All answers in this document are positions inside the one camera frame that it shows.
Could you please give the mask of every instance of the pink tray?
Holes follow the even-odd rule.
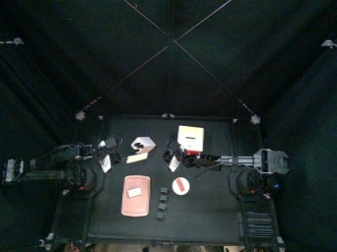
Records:
[[[127,196],[127,191],[138,187],[142,190],[142,194],[130,198]],[[147,216],[148,201],[150,201],[150,177],[140,175],[127,176],[124,179],[122,214],[127,217]]]

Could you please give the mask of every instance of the white paper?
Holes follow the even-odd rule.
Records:
[[[127,157],[126,163],[136,162],[147,159],[148,153],[138,154]]]
[[[172,172],[175,172],[179,165],[180,165],[180,162],[178,161],[178,159],[174,156],[172,159],[171,159],[170,165],[168,165],[170,170]]]
[[[105,157],[101,159],[100,166],[103,168],[103,171],[108,172],[108,170],[111,169],[111,156],[109,155],[105,155]]]

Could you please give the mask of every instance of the black backdrop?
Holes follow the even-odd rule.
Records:
[[[88,114],[257,113],[266,147],[285,150],[294,167],[279,202],[283,235],[335,247],[337,55],[319,46],[335,37],[334,0],[1,1],[0,14],[0,41],[25,43],[0,44],[1,159],[71,142],[73,114],[97,97]],[[1,192],[1,206],[12,206],[0,209],[1,245],[35,244],[51,222],[52,190],[36,190],[21,210],[17,190]]]

